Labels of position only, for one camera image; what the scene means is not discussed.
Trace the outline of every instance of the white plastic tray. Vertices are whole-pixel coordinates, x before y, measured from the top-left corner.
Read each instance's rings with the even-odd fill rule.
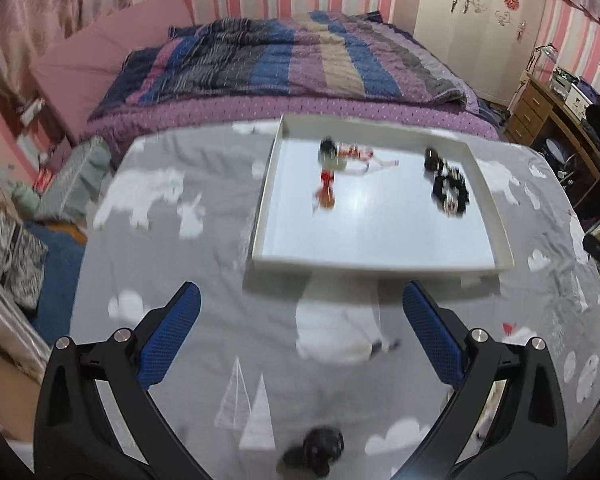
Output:
[[[371,146],[378,158],[399,164],[363,176],[336,172],[334,208],[314,210],[318,149],[327,136]],[[445,215],[432,197],[427,147],[464,174],[470,204],[463,216]],[[514,265],[502,219],[464,142],[426,128],[309,115],[280,121],[251,257],[258,268],[408,276],[491,274]]]

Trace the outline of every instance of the bed sheet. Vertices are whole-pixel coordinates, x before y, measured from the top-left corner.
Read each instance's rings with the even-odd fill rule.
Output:
[[[257,272],[248,259],[273,123],[183,128],[138,139],[94,219],[70,335],[135,326],[185,280],[202,312],[150,394],[213,478],[279,478],[278,460],[315,426],[344,434],[330,478],[390,478],[446,401],[402,311],[403,282]],[[569,437],[600,398],[600,277],[545,161],[465,140],[504,219],[516,266],[480,280],[430,280],[432,297],[499,340],[537,333],[562,389]],[[138,456],[112,397],[107,411]]]
[[[461,110],[455,103],[419,107],[321,97],[223,96],[185,99],[150,107],[123,105],[104,117],[90,121],[80,134],[80,140],[85,142],[94,136],[102,136],[109,146],[112,164],[118,167],[126,150],[141,136],[184,126],[278,119],[285,113],[393,121],[498,139],[492,124]]]

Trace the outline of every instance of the small red object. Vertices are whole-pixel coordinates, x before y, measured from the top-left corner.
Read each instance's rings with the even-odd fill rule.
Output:
[[[333,184],[333,171],[322,170],[320,173],[320,180],[322,181],[322,187],[315,192],[315,197],[317,198],[318,207],[323,209],[333,209],[335,206],[336,199],[333,196],[333,188],[331,184]]]
[[[53,171],[43,168],[38,172],[38,176],[33,183],[33,190],[39,195],[44,194],[49,186],[51,186],[55,176],[56,174]]]
[[[503,323],[502,324],[502,329],[504,330],[504,335],[511,335],[515,329],[516,325],[513,324],[509,324],[509,323]]]
[[[320,174],[320,180],[322,181],[323,187],[330,186],[333,182],[333,171],[322,170],[322,173]]]
[[[504,0],[507,9],[518,10],[520,8],[520,0]]]
[[[374,158],[374,150],[371,148],[363,148],[360,150],[355,144],[350,146],[341,144],[338,148],[338,155],[346,156],[347,158],[355,158],[356,160],[361,160],[362,162],[368,162]]]

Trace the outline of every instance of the purple bedsheet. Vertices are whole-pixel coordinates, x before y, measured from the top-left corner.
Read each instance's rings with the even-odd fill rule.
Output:
[[[90,121],[80,134],[80,141],[102,136],[111,150],[111,161],[117,167],[136,137],[168,128],[277,119],[283,113],[333,114],[393,121],[498,139],[491,124],[462,111],[459,105],[453,103],[428,108],[320,97],[222,96],[165,102],[149,107],[119,107],[102,118]]]

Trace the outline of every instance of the gray blanket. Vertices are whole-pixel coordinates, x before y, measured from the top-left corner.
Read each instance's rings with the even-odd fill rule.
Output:
[[[200,318],[150,393],[208,473],[278,478],[289,446],[333,424],[346,450],[330,478],[388,479],[435,422],[447,388],[404,317],[402,282],[251,267],[272,143],[253,129],[136,140],[94,219],[71,336],[91,342],[134,326],[191,280],[202,291]],[[547,341],[573,438],[600,397],[600,278],[582,251],[579,222],[530,149],[439,133],[465,140],[480,160],[516,267],[425,286],[468,327],[499,340],[537,333]],[[105,400],[123,447],[137,456]]]

